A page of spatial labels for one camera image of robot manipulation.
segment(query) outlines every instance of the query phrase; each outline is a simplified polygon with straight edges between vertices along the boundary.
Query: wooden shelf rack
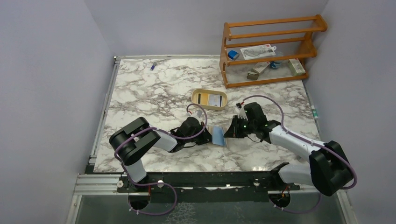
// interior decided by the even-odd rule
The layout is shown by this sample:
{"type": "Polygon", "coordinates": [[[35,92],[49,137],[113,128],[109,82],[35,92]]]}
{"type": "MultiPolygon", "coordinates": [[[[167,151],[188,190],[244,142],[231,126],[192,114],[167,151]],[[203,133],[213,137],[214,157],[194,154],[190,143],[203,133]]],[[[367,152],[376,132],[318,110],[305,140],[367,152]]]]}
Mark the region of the wooden shelf rack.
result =
{"type": "Polygon", "coordinates": [[[288,19],[224,23],[223,38],[221,42],[221,53],[220,53],[220,70],[223,76],[224,85],[226,86],[226,88],[232,88],[232,87],[268,84],[275,82],[285,82],[285,81],[307,78],[309,75],[308,72],[306,72],[303,75],[294,76],[294,77],[284,77],[284,78],[275,78],[268,80],[258,80],[258,81],[230,84],[228,83],[226,77],[226,66],[298,58],[301,64],[305,67],[304,59],[309,57],[316,57],[317,55],[317,51],[312,44],[312,33],[317,31],[325,32],[326,30],[327,30],[327,24],[325,20],[322,18],[322,16],[319,14],[315,16],[297,17],[297,18],[288,18],[288,19]],[[268,24],[276,24],[276,23],[300,22],[300,21],[312,21],[312,25],[309,28],[299,28],[299,29],[270,31],[270,32],[262,32],[262,33],[251,33],[251,34],[238,34],[238,35],[233,35],[230,29],[235,27],[247,27],[247,26],[268,25],[268,24]],[[258,42],[246,42],[246,43],[234,43],[234,44],[227,43],[227,41],[231,41],[235,39],[274,36],[274,35],[290,35],[290,34],[298,34],[298,33],[305,33],[305,35],[299,38],[278,39],[278,40],[270,40],[270,41],[258,41],[258,42]],[[229,59],[227,56],[227,49],[229,48],[242,48],[242,47],[257,46],[263,44],[278,44],[278,43],[287,43],[287,42],[300,42],[298,50],[295,52],[295,54],[278,56],[278,57],[275,56],[275,57],[257,58],[250,60],[236,60],[236,61],[229,59]]]}

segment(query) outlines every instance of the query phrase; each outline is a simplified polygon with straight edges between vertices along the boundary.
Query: gray wall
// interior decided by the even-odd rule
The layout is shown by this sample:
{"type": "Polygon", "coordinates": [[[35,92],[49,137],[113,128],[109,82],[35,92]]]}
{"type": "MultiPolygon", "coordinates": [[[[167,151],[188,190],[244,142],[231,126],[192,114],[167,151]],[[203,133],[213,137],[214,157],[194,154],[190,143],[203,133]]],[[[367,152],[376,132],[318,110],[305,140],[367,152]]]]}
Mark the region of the gray wall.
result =
{"type": "Polygon", "coordinates": [[[358,174],[349,195],[361,224],[396,220],[395,9],[394,0],[329,0],[329,29],[308,63],[321,135],[343,146],[358,174]]]}
{"type": "Polygon", "coordinates": [[[224,22],[319,14],[327,0],[85,0],[117,56],[220,54],[224,22]]]}
{"type": "Polygon", "coordinates": [[[113,56],[82,0],[0,5],[0,223],[64,223],[113,56]]]}

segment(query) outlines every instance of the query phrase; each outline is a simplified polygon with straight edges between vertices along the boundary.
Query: small blue object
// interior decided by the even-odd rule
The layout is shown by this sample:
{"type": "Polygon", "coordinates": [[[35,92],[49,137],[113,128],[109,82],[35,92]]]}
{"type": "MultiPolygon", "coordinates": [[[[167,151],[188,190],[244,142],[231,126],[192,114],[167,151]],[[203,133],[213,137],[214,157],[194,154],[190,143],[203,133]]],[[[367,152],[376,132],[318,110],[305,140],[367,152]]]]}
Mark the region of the small blue object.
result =
{"type": "Polygon", "coordinates": [[[281,64],[282,64],[282,63],[271,61],[271,63],[269,64],[269,66],[270,66],[271,68],[273,68],[273,69],[279,69],[279,67],[281,67],[281,64]]]}
{"type": "Polygon", "coordinates": [[[236,60],[236,59],[239,57],[239,54],[238,54],[238,52],[236,52],[236,51],[234,51],[234,50],[231,50],[231,51],[228,53],[228,57],[231,58],[231,59],[233,59],[233,60],[236,60]]]}
{"type": "Polygon", "coordinates": [[[156,67],[156,65],[157,65],[157,62],[154,62],[154,63],[153,63],[153,66],[151,66],[151,69],[150,69],[150,70],[154,70],[154,68],[156,67]]]}
{"type": "Polygon", "coordinates": [[[226,140],[224,139],[224,131],[222,127],[213,127],[212,143],[218,146],[226,146],[226,140]]]}

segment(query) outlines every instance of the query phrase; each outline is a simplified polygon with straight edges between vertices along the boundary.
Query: screw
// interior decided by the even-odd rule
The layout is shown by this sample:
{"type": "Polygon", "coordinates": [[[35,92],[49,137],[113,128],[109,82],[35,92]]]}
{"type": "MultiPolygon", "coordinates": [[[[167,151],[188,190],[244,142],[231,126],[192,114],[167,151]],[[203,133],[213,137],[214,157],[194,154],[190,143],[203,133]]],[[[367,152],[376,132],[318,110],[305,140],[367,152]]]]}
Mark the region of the screw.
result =
{"type": "Polygon", "coordinates": [[[253,182],[253,185],[254,185],[255,187],[258,187],[258,186],[260,185],[259,179],[255,179],[255,181],[253,182]]]}
{"type": "Polygon", "coordinates": [[[157,186],[158,186],[159,188],[162,188],[162,187],[163,187],[163,184],[157,184],[157,186]]]}
{"type": "Polygon", "coordinates": [[[118,182],[117,182],[117,187],[118,187],[118,188],[122,188],[122,186],[124,186],[124,182],[118,181],[118,182]]]}

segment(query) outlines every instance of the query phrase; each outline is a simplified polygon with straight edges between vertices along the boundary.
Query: white marble surface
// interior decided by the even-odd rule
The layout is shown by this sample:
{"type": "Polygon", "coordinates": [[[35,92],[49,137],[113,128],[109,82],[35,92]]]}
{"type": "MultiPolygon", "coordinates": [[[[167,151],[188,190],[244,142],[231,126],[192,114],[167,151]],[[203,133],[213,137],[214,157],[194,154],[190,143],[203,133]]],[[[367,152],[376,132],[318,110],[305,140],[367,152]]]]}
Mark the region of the white marble surface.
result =
{"type": "MultiPolygon", "coordinates": [[[[217,58],[195,59],[123,59],[107,112],[105,128],[95,163],[95,172],[120,172],[113,157],[109,137],[134,119],[143,116],[152,125],[164,130],[178,127],[187,117],[185,107],[196,88],[224,91],[228,96],[223,111],[207,111],[208,125],[229,127],[235,104],[243,98],[262,94],[275,99],[285,111],[285,125],[307,137],[318,139],[301,81],[225,89],[217,58]],[[158,65],[150,71],[153,62],[158,65]]],[[[268,120],[280,121],[278,108],[263,98],[258,102],[268,120]]],[[[282,162],[301,163],[293,153],[266,142],[254,143],[248,138],[227,139],[227,147],[207,144],[167,153],[152,148],[142,157],[147,171],[265,171],[282,162]]]]}

